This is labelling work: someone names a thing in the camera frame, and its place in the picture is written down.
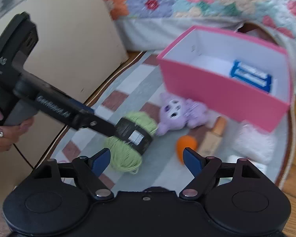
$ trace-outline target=orange egg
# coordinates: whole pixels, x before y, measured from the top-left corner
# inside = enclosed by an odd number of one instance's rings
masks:
[[[189,147],[192,150],[196,150],[197,148],[197,140],[189,135],[181,136],[178,141],[176,142],[176,154],[178,156],[179,161],[184,164],[183,162],[183,150]]]

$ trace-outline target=rug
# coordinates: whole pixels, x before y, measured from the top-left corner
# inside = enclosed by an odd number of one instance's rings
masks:
[[[110,84],[92,108],[96,115],[113,124],[130,111],[145,111],[159,122],[158,114],[161,106],[159,95],[165,90],[156,55],[147,52]],[[209,115],[207,127],[211,128],[220,114],[209,111]],[[215,153],[215,156],[223,162],[226,162],[231,155],[241,156],[230,146],[239,123],[229,118],[227,120],[223,141]],[[275,130],[278,139],[276,153],[267,166],[266,175],[277,185],[283,179],[283,172],[287,167],[290,154],[290,128],[291,121],[288,114],[283,117]],[[187,167],[180,164],[175,152],[177,139],[186,134],[197,135],[197,129],[184,128],[170,131],[162,137],[155,137],[143,155],[143,164],[137,174],[118,172],[108,166],[100,179],[115,194],[118,191],[142,191],[150,186],[162,186],[179,193],[193,179]],[[79,131],[70,129],[51,157],[57,159],[58,163],[70,162],[82,155],[91,157],[103,148],[105,138],[90,129]],[[64,181],[73,184],[72,179],[64,179]]]

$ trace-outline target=human hand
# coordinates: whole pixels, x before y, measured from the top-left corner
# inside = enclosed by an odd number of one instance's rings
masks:
[[[3,115],[0,112],[0,120],[3,119]],[[3,133],[3,137],[0,137],[0,151],[7,151],[11,148],[13,143],[18,142],[19,137],[26,133],[34,122],[34,118],[25,120],[18,126],[0,126],[0,132]]]

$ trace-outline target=blue package in box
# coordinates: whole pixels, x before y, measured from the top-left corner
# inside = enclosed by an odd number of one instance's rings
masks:
[[[234,61],[234,65],[230,71],[232,78],[237,78],[248,84],[251,84],[266,92],[270,92],[272,84],[272,76],[255,67],[244,64],[239,60]]]

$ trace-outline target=purple teddy bear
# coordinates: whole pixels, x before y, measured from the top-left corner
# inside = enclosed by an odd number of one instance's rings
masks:
[[[169,130],[179,130],[187,125],[195,128],[208,121],[207,107],[204,103],[184,99],[164,92],[160,94],[162,107],[160,123],[156,135],[164,135]]]

